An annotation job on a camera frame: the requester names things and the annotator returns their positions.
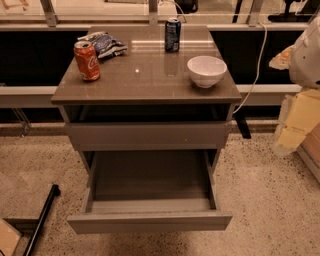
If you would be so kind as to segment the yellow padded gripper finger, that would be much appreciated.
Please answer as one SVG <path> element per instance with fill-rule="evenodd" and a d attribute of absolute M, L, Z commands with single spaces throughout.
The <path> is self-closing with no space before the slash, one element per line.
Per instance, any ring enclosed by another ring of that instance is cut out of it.
<path fill-rule="evenodd" d="M 320 123 L 320 91 L 307 89 L 282 101 L 273 151 L 280 156 L 297 150 L 307 135 Z"/>

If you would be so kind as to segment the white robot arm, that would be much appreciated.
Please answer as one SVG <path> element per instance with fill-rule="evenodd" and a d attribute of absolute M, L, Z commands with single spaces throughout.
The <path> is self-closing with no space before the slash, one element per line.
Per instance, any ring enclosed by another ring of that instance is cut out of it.
<path fill-rule="evenodd" d="M 269 66 L 288 69 L 290 80 L 302 87 L 282 101 L 274 134 L 274 152 L 287 155 L 320 123 L 320 17 L 313 19 L 292 46 L 273 57 Z"/>

